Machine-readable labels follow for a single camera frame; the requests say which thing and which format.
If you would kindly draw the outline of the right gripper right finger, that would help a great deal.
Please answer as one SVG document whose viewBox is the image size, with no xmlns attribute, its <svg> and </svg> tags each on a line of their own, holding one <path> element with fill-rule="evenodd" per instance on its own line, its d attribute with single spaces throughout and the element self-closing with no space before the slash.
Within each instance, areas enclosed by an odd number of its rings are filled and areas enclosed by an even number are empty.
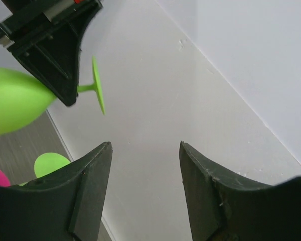
<svg viewBox="0 0 301 241">
<path fill-rule="evenodd" d="M 193 240 L 301 240 L 301 176 L 267 185 L 180 143 Z"/>
</svg>

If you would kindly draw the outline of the green wine glass back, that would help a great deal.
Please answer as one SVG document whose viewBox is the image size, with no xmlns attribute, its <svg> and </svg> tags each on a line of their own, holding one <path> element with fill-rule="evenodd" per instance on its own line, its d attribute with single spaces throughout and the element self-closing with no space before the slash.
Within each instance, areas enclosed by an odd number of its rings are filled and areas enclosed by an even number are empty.
<svg viewBox="0 0 301 241">
<path fill-rule="evenodd" d="M 34 173 L 36 178 L 46 176 L 60 168 L 69 165 L 71 161 L 58 153 L 41 154 L 34 162 Z"/>
</svg>

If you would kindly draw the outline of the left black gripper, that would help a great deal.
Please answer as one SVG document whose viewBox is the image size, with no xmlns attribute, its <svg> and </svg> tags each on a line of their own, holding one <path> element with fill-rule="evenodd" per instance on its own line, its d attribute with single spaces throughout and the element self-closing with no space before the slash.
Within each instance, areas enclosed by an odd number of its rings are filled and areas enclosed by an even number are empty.
<svg viewBox="0 0 301 241">
<path fill-rule="evenodd" d="M 0 44 L 66 106 L 76 102 L 80 47 L 101 1 L 3 1 Z"/>
</svg>

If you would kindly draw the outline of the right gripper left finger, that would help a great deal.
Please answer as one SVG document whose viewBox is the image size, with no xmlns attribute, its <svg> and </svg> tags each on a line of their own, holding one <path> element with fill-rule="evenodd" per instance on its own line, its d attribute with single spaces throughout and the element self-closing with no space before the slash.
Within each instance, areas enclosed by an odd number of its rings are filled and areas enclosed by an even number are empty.
<svg viewBox="0 0 301 241">
<path fill-rule="evenodd" d="M 97 240 L 111 161 L 104 142 L 23 186 L 0 186 L 0 240 Z"/>
</svg>

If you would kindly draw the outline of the green wine glass front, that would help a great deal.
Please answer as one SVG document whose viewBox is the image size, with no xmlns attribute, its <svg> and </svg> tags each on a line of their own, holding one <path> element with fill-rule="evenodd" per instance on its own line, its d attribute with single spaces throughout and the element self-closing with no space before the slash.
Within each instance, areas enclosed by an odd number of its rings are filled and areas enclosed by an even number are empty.
<svg viewBox="0 0 301 241">
<path fill-rule="evenodd" d="M 0 135 L 29 125 L 56 99 L 35 77 L 0 68 Z"/>
</svg>

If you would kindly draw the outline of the green wine glass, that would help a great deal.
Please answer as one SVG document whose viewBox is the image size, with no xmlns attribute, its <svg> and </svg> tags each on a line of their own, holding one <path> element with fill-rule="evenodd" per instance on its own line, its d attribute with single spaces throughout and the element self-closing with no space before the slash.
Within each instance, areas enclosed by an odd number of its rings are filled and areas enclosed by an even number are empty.
<svg viewBox="0 0 301 241">
<path fill-rule="evenodd" d="M 58 153 L 41 154 L 34 162 L 34 173 L 36 178 L 46 176 L 60 168 L 69 165 L 71 161 Z"/>
<path fill-rule="evenodd" d="M 29 125 L 56 99 L 35 77 L 0 68 L 0 135 Z"/>
</svg>

